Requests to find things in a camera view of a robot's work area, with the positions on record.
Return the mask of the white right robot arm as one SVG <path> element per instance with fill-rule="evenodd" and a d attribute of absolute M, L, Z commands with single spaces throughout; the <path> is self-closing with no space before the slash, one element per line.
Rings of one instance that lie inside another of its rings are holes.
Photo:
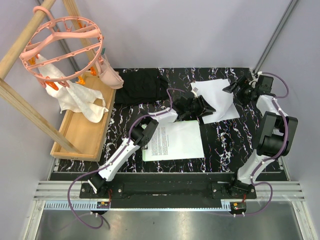
<path fill-rule="evenodd" d="M 292 146 L 298 126 L 298 119 L 289 116 L 278 103 L 280 97 L 272 93 L 274 79 L 281 77 L 274 73 L 260 71 L 250 81 L 245 76 L 223 89 L 233 94 L 242 106 L 255 103 L 262 114 L 261 122 L 253 140 L 253 152 L 226 185 L 225 192 L 231 198 L 240 198 L 255 190 L 257 177 L 263 170 L 281 156 L 286 156 Z"/>

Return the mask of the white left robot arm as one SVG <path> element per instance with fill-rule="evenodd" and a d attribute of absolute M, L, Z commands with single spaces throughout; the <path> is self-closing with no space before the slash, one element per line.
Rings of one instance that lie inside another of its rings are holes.
<path fill-rule="evenodd" d="M 187 91 L 180 98 L 171 101 L 170 107 L 156 112 L 143 113 L 132 123 L 120 147 L 88 179 L 90 192 L 97 198 L 103 198 L 108 193 L 107 182 L 114 179 L 120 167 L 134 152 L 150 142 L 160 124 L 174 123 L 186 117 L 209 116 L 215 112 L 216 109 L 202 95 L 197 95 L 194 91 Z"/>

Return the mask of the white paper stack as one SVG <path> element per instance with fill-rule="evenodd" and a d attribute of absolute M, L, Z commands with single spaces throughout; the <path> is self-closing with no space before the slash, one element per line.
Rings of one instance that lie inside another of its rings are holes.
<path fill-rule="evenodd" d="M 226 120 L 238 119 L 239 117 L 240 115 L 236 109 L 236 106 L 232 103 L 223 115 L 218 116 L 218 113 L 215 112 L 214 114 L 202 117 L 202 121 L 204 124 L 211 124 Z"/>

